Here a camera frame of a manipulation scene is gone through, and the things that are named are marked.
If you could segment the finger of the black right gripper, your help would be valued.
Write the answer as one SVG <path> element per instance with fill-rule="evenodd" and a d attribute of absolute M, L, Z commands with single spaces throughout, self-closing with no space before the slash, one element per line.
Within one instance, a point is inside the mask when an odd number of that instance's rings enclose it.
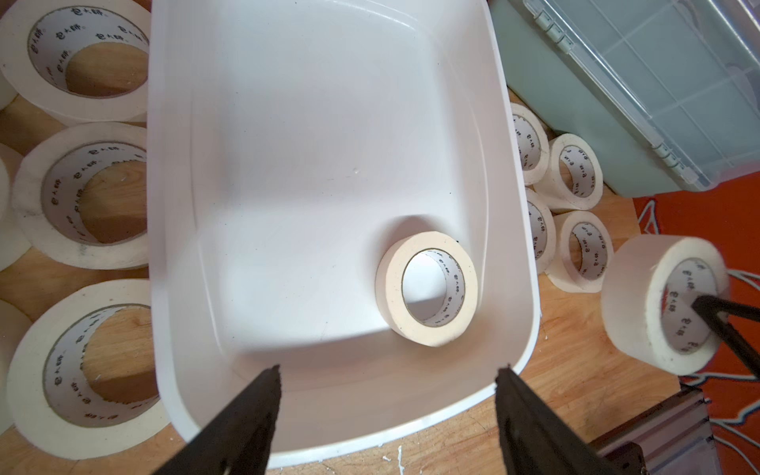
<path fill-rule="evenodd" d="M 759 352 L 732 326 L 722 314 L 759 322 L 759 309 L 713 295 L 701 295 L 691 304 L 695 313 L 738 357 L 750 372 L 759 378 Z"/>

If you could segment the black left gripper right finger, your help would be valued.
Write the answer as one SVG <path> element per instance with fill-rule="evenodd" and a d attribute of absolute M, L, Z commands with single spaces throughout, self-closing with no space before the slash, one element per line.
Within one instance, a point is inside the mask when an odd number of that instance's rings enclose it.
<path fill-rule="evenodd" d="M 618 474 L 510 367 L 496 378 L 500 447 L 509 474 Z"/>

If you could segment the white plastic storage tray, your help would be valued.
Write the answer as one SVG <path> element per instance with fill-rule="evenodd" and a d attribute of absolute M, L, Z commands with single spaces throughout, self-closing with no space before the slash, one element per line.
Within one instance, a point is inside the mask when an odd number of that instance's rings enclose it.
<path fill-rule="evenodd" d="M 269 464 L 436 425 L 522 371 L 540 291 L 484 1 L 156 1 L 148 238 L 158 389 L 194 439 L 278 366 Z M 387 249 L 438 231 L 478 308 L 426 348 L 375 300 Z"/>

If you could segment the beige masking tape roll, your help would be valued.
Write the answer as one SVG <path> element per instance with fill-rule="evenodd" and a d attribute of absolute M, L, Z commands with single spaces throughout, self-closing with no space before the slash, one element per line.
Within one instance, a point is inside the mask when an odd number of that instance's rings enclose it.
<path fill-rule="evenodd" d="M 548 170 L 548 137 L 542 123 L 530 109 L 517 103 L 512 103 L 511 108 L 524 184 L 533 186 L 542 180 Z"/>
<path fill-rule="evenodd" d="M 6 79 L 3 73 L 0 73 L 0 110 L 8 107 L 18 96 L 17 90 Z"/>
<path fill-rule="evenodd" d="M 104 399 L 83 372 L 95 332 L 129 307 L 150 308 L 146 279 L 86 286 L 53 305 L 17 346 L 6 383 L 17 431 L 60 458 L 91 459 L 135 447 L 169 423 L 160 397 L 132 403 Z"/>
<path fill-rule="evenodd" d="M 540 196 L 526 188 L 526 203 L 532 231 L 536 273 L 542 274 L 551 265 L 556 253 L 556 229 L 550 209 Z"/>
<path fill-rule="evenodd" d="M 419 255 L 430 258 L 445 279 L 443 302 L 423 320 L 413 315 L 403 292 L 410 263 Z M 375 296 L 382 317 L 394 332 L 416 344 L 437 348 L 462 336 L 473 321 L 478 277 L 469 254 L 453 237 L 419 233 L 397 241 L 383 255 L 375 277 Z"/>
<path fill-rule="evenodd" d="M 107 97 L 74 93 L 67 67 L 83 49 L 150 51 L 150 12 L 134 1 L 17 1 L 1 18 L 1 70 L 18 93 L 59 122 L 146 122 L 148 85 Z"/>
<path fill-rule="evenodd" d="M 604 178 L 593 148 L 579 136 L 564 134 L 549 143 L 549 162 L 534 191 L 554 213 L 589 211 L 604 194 Z"/>
<path fill-rule="evenodd" d="M 692 309 L 703 295 L 730 296 L 720 251 L 698 237 L 642 235 L 624 243 L 606 272 L 601 306 L 621 352 L 678 376 L 704 368 L 722 340 Z"/>
<path fill-rule="evenodd" d="M 102 243 L 84 225 L 80 201 L 86 184 L 120 163 L 148 161 L 145 128 L 117 122 L 67 128 L 23 158 L 12 209 L 23 234 L 47 257 L 78 268 L 134 269 L 148 265 L 148 233 Z"/>
<path fill-rule="evenodd" d="M 567 293 L 599 293 L 614 257 L 613 240 L 604 223 L 588 211 L 553 217 L 555 255 L 545 274 Z"/>
<path fill-rule="evenodd" d="M 14 264 L 31 247 L 12 209 L 14 178 L 22 160 L 19 152 L 1 145 L 1 270 Z"/>

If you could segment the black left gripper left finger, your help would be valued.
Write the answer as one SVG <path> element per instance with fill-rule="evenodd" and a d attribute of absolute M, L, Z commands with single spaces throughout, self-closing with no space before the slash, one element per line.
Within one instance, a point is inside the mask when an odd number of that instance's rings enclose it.
<path fill-rule="evenodd" d="M 282 397 L 277 365 L 247 385 L 158 474 L 263 474 Z"/>

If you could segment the translucent lidded storage box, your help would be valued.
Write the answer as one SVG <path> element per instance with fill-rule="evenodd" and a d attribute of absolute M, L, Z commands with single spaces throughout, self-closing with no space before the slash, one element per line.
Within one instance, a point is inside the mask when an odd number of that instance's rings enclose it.
<path fill-rule="evenodd" d="M 508 87 L 629 198 L 759 169 L 755 1 L 493 1 Z"/>

